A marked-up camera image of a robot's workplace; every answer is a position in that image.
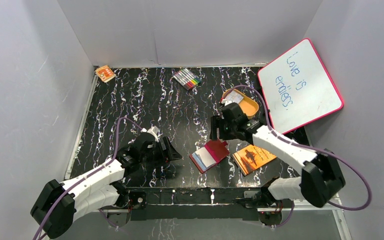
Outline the red leather card holder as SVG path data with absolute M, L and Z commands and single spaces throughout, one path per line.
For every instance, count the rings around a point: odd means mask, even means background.
M 218 165 L 229 154 L 226 141 L 210 140 L 203 147 L 189 155 L 190 160 L 201 174 Z

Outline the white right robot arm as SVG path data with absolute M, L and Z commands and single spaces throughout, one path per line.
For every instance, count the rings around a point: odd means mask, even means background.
M 253 198 L 268 207 L 275 207 L 281 200 L 297 199 L 321 208 L 346 185 L 332 153 L 298 144 L 274 130 L 268 120 L 248 118 L 237 103 L 223 106 L 220 115 L 210 117 L 210 138 L 246 141 L 275 155 L 299 174 L 274 177 L 260 188 Z

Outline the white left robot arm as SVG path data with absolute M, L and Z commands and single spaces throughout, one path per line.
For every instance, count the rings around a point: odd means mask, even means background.
M 167 136 L 146 131 L 133 143 L 117 146 L 115 157 L 96 168 L 63 182 L 47 182 L 30 211 L 39 224 L 34 239 L 56 239 L 77 219 L 103 207 L 131 207 L 134 199 L 120 180 L 145 164 L 161 166 L 180 159 Z

